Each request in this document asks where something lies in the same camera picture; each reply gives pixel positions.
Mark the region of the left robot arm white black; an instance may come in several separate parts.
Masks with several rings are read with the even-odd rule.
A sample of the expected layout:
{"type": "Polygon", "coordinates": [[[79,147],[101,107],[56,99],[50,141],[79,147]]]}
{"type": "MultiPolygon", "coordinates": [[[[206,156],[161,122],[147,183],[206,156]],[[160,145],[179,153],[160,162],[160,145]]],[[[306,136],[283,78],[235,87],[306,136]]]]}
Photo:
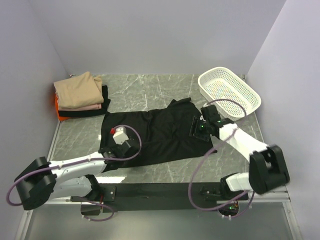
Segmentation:
{"type": "Polygon", "coordinates": [[[105,192],[96,175],[112,170],[117,163],[132,160],[141,148],[140,140],[129,139],[69,160],[47,161],[39,157],[14,180],[20,205],[24,210],[34,210],[49,200],[63,197],[99,201],[105,192]]]}

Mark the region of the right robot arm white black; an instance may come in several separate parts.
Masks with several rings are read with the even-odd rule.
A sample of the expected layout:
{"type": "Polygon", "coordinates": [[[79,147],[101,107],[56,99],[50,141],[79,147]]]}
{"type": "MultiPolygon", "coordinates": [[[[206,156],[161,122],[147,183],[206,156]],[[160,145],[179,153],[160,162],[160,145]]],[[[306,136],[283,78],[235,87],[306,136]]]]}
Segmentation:
{"type": "Polygon", "coordinates": [[[250,136],[229,118],[221,118],[215,105],[201,108],[201,116],[192,120],[189,135],[209,141],[224,141],[237,150],[249,163],[248,172],[232,173],[221,178],[215,197],[230,200],[244,191],[262,195],[290,182],[282,149],[267,145],[250,136]]]}

